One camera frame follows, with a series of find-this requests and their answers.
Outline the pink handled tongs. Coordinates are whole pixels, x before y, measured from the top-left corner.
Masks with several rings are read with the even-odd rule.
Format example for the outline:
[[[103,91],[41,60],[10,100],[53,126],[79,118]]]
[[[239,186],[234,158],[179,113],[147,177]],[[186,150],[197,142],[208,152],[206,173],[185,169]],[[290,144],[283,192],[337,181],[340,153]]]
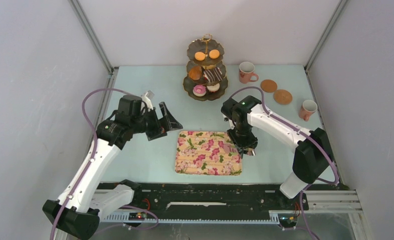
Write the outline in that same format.
[[[237,155],[240,156],[241,158],[245,155],[247,156],[256,155],[255,150],[253,148],[239,148],[234,144],[224,144],[222,148],[227,154]]]

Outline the pink frosted donut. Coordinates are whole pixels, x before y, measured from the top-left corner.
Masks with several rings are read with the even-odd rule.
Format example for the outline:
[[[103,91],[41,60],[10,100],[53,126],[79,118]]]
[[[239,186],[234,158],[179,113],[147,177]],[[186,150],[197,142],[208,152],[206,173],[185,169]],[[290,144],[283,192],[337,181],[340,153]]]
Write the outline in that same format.
[[[202,97],[206,95],[206,87],[204,85],[196,85],[193,87],[193,94],[197,97]]]

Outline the white donut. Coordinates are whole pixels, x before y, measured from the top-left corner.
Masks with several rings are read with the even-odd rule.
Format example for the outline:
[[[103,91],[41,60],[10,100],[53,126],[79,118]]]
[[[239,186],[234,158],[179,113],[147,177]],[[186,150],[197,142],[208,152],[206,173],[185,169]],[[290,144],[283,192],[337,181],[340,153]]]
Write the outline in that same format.
[[[215,93],[220,89],[220,83],[217,83],[215,85],[207,85],[206,88],[209,92]]]

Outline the brown croissant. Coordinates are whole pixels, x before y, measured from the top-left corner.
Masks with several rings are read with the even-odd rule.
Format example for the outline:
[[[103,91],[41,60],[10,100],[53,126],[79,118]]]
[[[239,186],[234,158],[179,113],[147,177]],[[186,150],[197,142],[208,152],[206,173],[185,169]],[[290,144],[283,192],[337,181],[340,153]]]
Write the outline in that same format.
[[[195,66],[195,67],[191,68],[190,71],[188,72],[188,76],[193,81],[200,80],[201,76],[202,76],[202,68],[201,68],[201,66]]]

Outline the chocolate layered cake slice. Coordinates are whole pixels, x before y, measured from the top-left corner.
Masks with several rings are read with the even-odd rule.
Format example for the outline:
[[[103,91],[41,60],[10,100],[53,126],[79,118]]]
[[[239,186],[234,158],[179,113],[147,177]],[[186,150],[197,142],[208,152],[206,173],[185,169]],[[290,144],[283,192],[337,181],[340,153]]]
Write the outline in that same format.
[[[204,71],[204,78],[207,86],[213,86],[220,83],[223,79],[222,71],[219,67],[207,69]]]

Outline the yellow round cookie top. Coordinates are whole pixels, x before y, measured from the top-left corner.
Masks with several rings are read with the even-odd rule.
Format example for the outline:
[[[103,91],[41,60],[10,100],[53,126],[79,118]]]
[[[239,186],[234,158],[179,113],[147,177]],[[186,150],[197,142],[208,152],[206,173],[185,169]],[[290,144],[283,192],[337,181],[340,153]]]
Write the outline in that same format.
[[[215,67],[216,67],[215,64],[203,66],[203,68],[204,68],[205,70],[210,70],[210,69],[213,69],[213,68],[215,68]]]

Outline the orange round biscuit bottom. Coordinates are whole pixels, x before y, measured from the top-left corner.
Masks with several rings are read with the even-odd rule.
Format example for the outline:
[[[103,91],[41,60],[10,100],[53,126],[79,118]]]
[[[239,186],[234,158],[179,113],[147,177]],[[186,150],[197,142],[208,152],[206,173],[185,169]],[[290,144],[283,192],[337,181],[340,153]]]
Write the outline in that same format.
[[[194,54],[194,58],[197,61],[204,61],[206,59],[206,54],[204,52],[198,51]]]

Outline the orange round biscuit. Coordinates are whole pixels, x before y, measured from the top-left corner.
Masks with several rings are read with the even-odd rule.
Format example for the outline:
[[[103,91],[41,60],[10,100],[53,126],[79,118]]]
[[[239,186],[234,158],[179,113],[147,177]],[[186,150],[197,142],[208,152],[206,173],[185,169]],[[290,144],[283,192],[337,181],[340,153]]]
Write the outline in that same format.
[[[209,52],[209,57],[210,57],[211,59],[217,59],[217,58],[219,58],[219,57],[220,57],[220,51],[217,50],[217,49],[211,50],[211,51]]]
[[[204,52],[198,51],[194,54],[194,58],[197,61],[204,61],[206,59],[206,54]]]

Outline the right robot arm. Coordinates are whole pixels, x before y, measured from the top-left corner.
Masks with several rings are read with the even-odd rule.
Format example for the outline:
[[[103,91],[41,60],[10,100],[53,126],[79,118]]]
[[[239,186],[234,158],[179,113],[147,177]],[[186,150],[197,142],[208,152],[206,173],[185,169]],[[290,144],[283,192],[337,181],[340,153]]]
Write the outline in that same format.
[[[288,209],[294,205],[296,196],[318,180],[327,168],[336,173],[330,142],[323,129],[309,130],[294,124],[250,95],[242,101],[229,98],[223,103],[221,113],[230,123],[227,134],[241,156],[255,150],[258,145],[253,128],[276,138],[294,154],[291,174],[275,196],[280,208]]]

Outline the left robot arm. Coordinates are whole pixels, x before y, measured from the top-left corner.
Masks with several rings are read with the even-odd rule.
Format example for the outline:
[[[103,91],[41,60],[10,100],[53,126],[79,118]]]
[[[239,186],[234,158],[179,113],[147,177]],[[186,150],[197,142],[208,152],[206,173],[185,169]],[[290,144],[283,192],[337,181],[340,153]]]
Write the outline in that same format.
[[[92,203],[92,197],[108,166],[134,134],[145,133],[151,141],[183,128],[164,102],[159,107],[161,118],[147,96],[120,98],[117,110],[98,125],[88,154],[70,184],[56,200],[44,203],[43,212],[55,228],[88,240],[101,219],[115,209],[123,205],[137,208],[142,204],[143,195],[127,185],[107,194],[105,203]]]

